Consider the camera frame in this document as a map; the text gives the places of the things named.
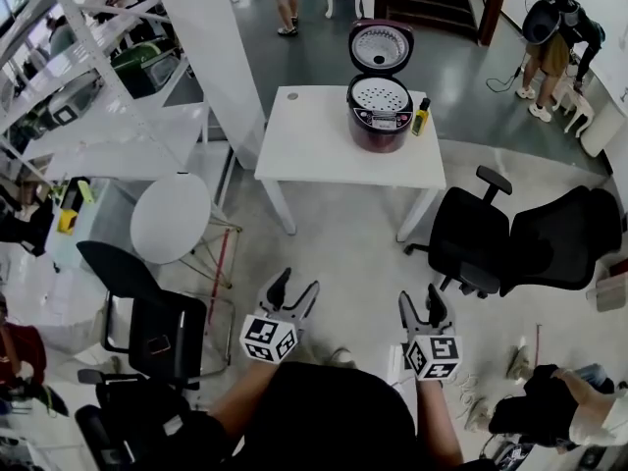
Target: white table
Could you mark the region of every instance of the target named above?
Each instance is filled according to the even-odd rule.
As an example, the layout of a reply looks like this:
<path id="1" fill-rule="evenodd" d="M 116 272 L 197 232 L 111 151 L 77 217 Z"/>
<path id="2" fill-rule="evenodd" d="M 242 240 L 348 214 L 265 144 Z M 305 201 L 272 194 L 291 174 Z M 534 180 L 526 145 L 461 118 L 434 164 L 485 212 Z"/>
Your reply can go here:
<path id="1" fill-rule="evenodd" d="M 291 93 L 298 94 L 294 100 Z M 425 93 L 410 91 L 418 107 Z M 420 136 L 408 133 L 396 152 L 363 150 L 348 129 L 346 87 L 299 85 L 280 87 L 255 170 L 277 211 L 284 229 L 296 234 L 278 182 L 358 183 L 422 188 L 399 229 L 405 241 L 436 197 L 445 188 L 445 171 L 434 127 L 428 123 Z"/>
<path id="2" fill-rule="evenodd" d="M 82 203 L 71 235 L 57 231 L 61 208 L 56 207 L 45 248 L 61 269 L 88 268 L 77 249 L 77 243 L 82 240 L 100 240 L 126 251 L 131 248 L 129 224 L 134 199 L 114 180 L 92 180 L 89 186 L 95 202 Z"/>
<path id="3" fill-rule="evenodd" d="M 209 190 L 198 176 L 162 178 L 137 201 L 131 218 L 133 247 L 144 260 L 159 265 L 182 259 L 201 240 L 211 205 Z"/>

